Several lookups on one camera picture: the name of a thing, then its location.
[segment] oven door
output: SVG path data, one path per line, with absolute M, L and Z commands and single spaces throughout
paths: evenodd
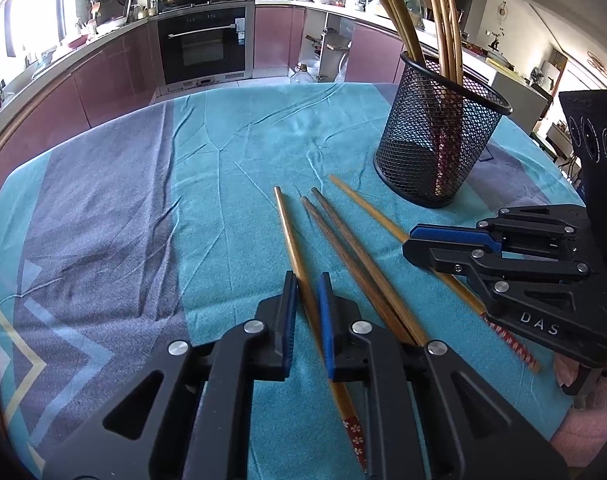
M 166 84 L 246 69 L 246 7 L 200 10 L 158 22 Z

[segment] plastic bottle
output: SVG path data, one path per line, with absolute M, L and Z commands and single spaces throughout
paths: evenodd
M 316 83 L 314 77 L 308 72 L 308 66 L 305 63 L 299 65 L 299 70 L 290 78 L 290 84 Z

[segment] built-in oven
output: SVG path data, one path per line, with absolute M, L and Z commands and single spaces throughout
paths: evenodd
M 195 7 L 159 16 L 165 82 L 161 93 L 250 78 L 253 23 L 253 2 Z

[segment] cabinet door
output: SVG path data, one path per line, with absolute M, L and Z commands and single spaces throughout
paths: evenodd
M 74 79 L 69 77 L 26 117 L 1 149 L 0 190 L 21 164 L 89 129 Z
M 147 28 L 142 26 L 126 33 L 123 36 L 123 46 L 128 60 L 134 109 L 146 107 L 150 104 L 156 88 Z
M 292 28 L 290 30 L 290 54 L 288 66 L 294 70 L 299 64 L 301 55 L 301 41 L 303 40 L 303 25 L 305 23 L 305 9 L 292 10 Z
M 74 80 L 92 128 L 136 109 L 123 36 L 75 70 Z
M 403 44 L 392 34 L 357 24 L 347 61 L 346 81 L 392 83 Z
M 291 32 L 292 7 L 257 6 L 254 14 L 254 68 L 288 67 Z

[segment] chopstick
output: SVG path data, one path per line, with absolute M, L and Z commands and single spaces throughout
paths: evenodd
M 441 10 L 441 19 L 443 23 L 443 31 L 445 32 L 445 43 L 448 53 L 448 79 L 456 81 L 457 69 L 456 69 L 456 45 L 453 42 L 453 23 L 451 20 L 451 14 L 449 12 L 448 0 L 439 0 L 439 7 Z
M 419 63 L 421 66 L 425 66 L 426 58 L 424 57 L 415 26 L 412 23 L 412 18 L 410 17 L 410 12 L 408 11 L 405 2 L 403 0 L 379 1 L 397 29 L 401 41 L 403 41 L 404 46 L 406 47 L 408 56 L 412 57 L 415 62 Z
M 377 210 L 373 205 L 371 205 L 368 201 L 359 195 L 355 190 L 350 188 L 345 182 L 341 179 L 337 178 L 334 175 L 330 175 L 330 180 L 344 193 L 346 193 L 357 205 L 361 206 L 365 211 L 373 217 L 376 221 L 379 222 L 390 234 L 392 234 L 397 240 L 401 243 L 405 242 L 408 239 L 408 234 L 401 229 L 397 224 L 395 224 L 392 220 L 387 218 L 383 213 Z M 507 330 L 504 330 L 501 327 L 498 327 L 495 323 L 489 321 L 486 318 L 486 309 L 483 306 L 483 303 L 479 298 L 474 296 L 468 288 L 463 285 L 459 280 L 449 274 L 442 274 L 441 272 L 435 272 L 434 274 L 442 280 L 445 285 L 447 285 L 450 290 L 452 290 L 459 298 L 461 298 L 468 306 L 474 310 L 474 312 L 481 316 L 484 322 L 490 326 L 492 330 L 494 330 L 497 335 L 504 340 L 504 342 L 512 348 L 512 350 L 517 354 L 517 356 L 522 360 L 525 365 L 533 371 L 533 373 L 538 373 L 541 370 L 541 365 L 536 360 L 536 358 L 528 351 L 528 349 L 523 345 L 517 338 L 510 334 Z
M 459 28 L 459 20 L 457 17 L 457 6 L 455 0 L 448 0 L 450 4 L 450 25 L 453 30 L 453 41 L 455 43 L 455 73 L 456 82 L 460 86 L 463 85 L 463 50 L 461 47 L 461 28 Z
M 353 259 L 352 256 L 347 252 L 346 248 L 343 247 L 341 241 L 332 232 L 330 226 L 326 223 L 320 213 L 317 211 L 314 205 L 308 200 L 307 197 L 302 197 L 301 202 L 306 208 L 306 211 L 312 216 L 314 221 L 319 226 L 319 229 L 326 237 L 332 248 L 337 253 L 337 256 L 341 259 L 341 261 L 346 266 L 346 269 L 353 277 L 357 285 L 362 290 L 365 297 L 370 301 L 372 306 L 375 308 L 379 317 L 383 320 L 385 325 L 391 330 L 394 336 L 402 341 L 403 343 L 414 344 L 415 342 L 411 338 L 410 334 L 406 332 L 404 326 L 399 321 L 399 318 L 394 315 L 394 313 L 389 309 L 388 304 L 383 297 L 380 290 L 378 290 L 372 280 L 366 275 L 365 272 L 359 267 Z
M 450 79 L 450 63 L 448 59 L 448 48 L 445 41 L 445 29 L 443 28 L 443 18 L 439 0 L 430 0 L 432 2 L 432 14 L 435 17 L 435 28 L 437 29 L 437 47 L 439 50 L 439 68 L 441 75 Z
M 303 309 L 308 318 L 312 335 L 314 335 L 314 339 L 317 343 L 317 350 L 321 354 L 323 361 L 323 344 L 321 342 L 321 324 L 319 322 L 319 307 L 317 305 L 317 298 L 312 292 L 312 287 L 310 286 L 308 274 L 306 273 L 305 264 L 303 263 L 303 258 L 299 252 L 299 248 L 297 247 L 296 238 L 294 236 L 294 228 L 292 227 L 292 222 L 290 222 L 290 218 L 283 201 L 283 194 L 281 193 L 281 188 L 279 186 L 274 187 L 274 195 L 276 196 L 276 206 L 281 219 L 283 236 L 285 237 L 285 245 L 288 249 L 288 256 L 290 256 L 290 264 L 292 265 L 292 270 L 297 277 L 297 282 L 299 285 L 301 303 L 303 304 Z M 339 409 L 339 413 L 341 415 L 341 419 L 343 420 L 343 425 L 346 428 L 346 433 L 350 439 L 350 443 L 353 446 L 357 459 L 359 459 L 362 470 L 365 471 L 365 447 L 362 443 L 357 444 L 353 441 L 356 431 L 352 428 L 361 428 L 361 425 L 359 423 L 359 418 L 357 417 L 357 410 L 355 409 L 352 399 L 350 398 L 350 394 L 347 391 L 346 383 L 328 382 L 330 383 L 330 390 L 332 391 L 332 396 L 334 397 L 337 408 Z
M 394 290 L 390 282 L 383 275 L 381 269 L 379 269 L 379 266 L 370 257 L 353 232 L 350 231 L 347 224 L 341 219 L 339 213 L 336 212 L 330 202 L 325 199 L 325 197 L 316 187 L 312 188 L 312 194 L 321 204 L 330 220 L 334 223 L 334 225 L 336 225 L 337 229 L 339 229 L 339 232 L 341 232 L 348 246 L 353 250 L 353 253 L 355 256 L 357 256 L 357 259 L 361 262 L 362 266 L 365 267 L 365 270 L 370 273 L 370 277 L 375 281 L 376 285 L 379 287 L 379 290 L 381 290 L 385 299 L 388 301 L 388 304 L 392 308 L 392 312 L 399 319 L 403 325 L 403 328 L 410 335 L 414 343 L 417 345 L 426 344 L 429 341 L 426 332 L 423 330 L 418 320 L 416 320 L 416 318 L 408 310 L 408 307 L 398 295 L 397 291 Z

